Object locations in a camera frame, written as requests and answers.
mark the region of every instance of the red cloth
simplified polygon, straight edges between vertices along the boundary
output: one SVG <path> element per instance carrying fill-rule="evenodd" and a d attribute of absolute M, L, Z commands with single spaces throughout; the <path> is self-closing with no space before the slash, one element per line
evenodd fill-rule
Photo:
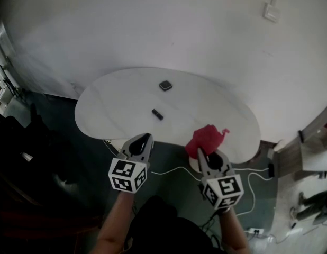
<path fill-rule="evenodd" d="M 222 130 L 222 134 L 217 131 L 214 125 L 207 125 L 199 130 L 194 131 L 193 138 L 186 145 L 185 150 L 188 155 L 197 159 L 197 149 L 201 148 L 206 155 L 216 151 L 225 138 L 228 129 Z"/>

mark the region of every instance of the power strip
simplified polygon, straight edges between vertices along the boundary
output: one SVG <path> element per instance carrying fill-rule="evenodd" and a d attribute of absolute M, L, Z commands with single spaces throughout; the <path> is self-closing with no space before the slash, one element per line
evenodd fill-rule
<path fill-rule="evenodd" d="M 248 233 L 250 234 L 256 234 L 256 235 L 260 235 L 263 234 L 264 229 L 254 229 L 254 228 L 250 228 Z"/>

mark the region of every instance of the white table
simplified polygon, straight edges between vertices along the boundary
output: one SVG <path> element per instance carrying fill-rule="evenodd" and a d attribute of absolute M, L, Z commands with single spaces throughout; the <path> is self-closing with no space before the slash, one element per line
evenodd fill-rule
<path fill-rule="evenodd" d="M 166 92 L 159 88 L 165 80 L 173 85 Z M 168 69 L 126 69 L 95 80 L 81 94 L 75 120 L 92 138 L 129 139 L 148 132 L 155 141 L 181 146 L 195 130 L 214 124 L 219 132 L 230 130 L 219 149 L 232 163 L 250 160 L 260 143 L 257 119 L 245 104 L 213 81 Z"/>

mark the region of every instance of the gray floor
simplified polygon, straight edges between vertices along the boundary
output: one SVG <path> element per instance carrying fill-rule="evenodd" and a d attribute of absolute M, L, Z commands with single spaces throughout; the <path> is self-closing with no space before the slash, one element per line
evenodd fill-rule
<path fill-rule="evenodd" d="M 74 120 L 76 102 L 36 93 L 28 95 L 28 102 L 36 104 L 38 113 L 49 129 L 62 134 L 75 148 L 81 162 L 69 162 L 66 169 L 77 178 L 76 183 L 79 187 L 77 198 L 85 207 L 98 208 L 107 213 L 117 195 L 117 192 L 111 189 L 107 175 L 113 155 L 101 140 L 92 139 L 80 132 Z M 28 109 L 14 101 L 10 105 L 4 115 L 12 115 L 26 126 L 29 120 Z M 266 155 L 267 149 L 262 148 L 261 157 L 257 162 L 235 165 L 235 168 L 266 168 L 269 163 Z M 188 167 L 188 156 L 181 146 L 156 142 L 150 163 L 151 171 L 162 173 L 178 166 Z M 199 174 L 192 170 L 191 172 L 200 178 Z M 245 194 L 235 207 L 235 211 L 241 213 L 252 208 L 252 193 L 247 182 L 250 171 L 238 173 L 242 175 Z M 268 178 L 267 171 L 260 174 Z M 161 176 L 150 174 L 147 182 L 135 196 L 137 207 L 139 209 L 150 196 L 159 195 L 177 208 L 179 216 L 201 225 L 214 211 L 208 201 L 202 199 L 197 185 L 198 182 L 181 169 Z M 276 206 L 277 179 L 265 182 L 257 176 L 251 176 L 251 186 L 256 196 L 255 209 L 247 215 L 240 216 L 239 220 L 245 230 L 260 228 L 269 231 Z M 212 230 L 220 235 L 218 223 L 213 225 Z"/>
<path fill-rule="evenodd" d="M 299 193 L 304 192 L 309 198 L 322 191 L 327 191 L 327 178 L 319 179 L 318 175 L 295 181 L 292 175 L 279 179 L 277 204 L 274 222 L 270 234 L 264 239 L 254 238 L 250 241 L 254 254 L 327 254 L 327 221 L 324 225 L 314 225 L 315 214 L 298 222 L 291 229 L 294 221 L 290 218 L 290 208 L 299 206 Z"/>

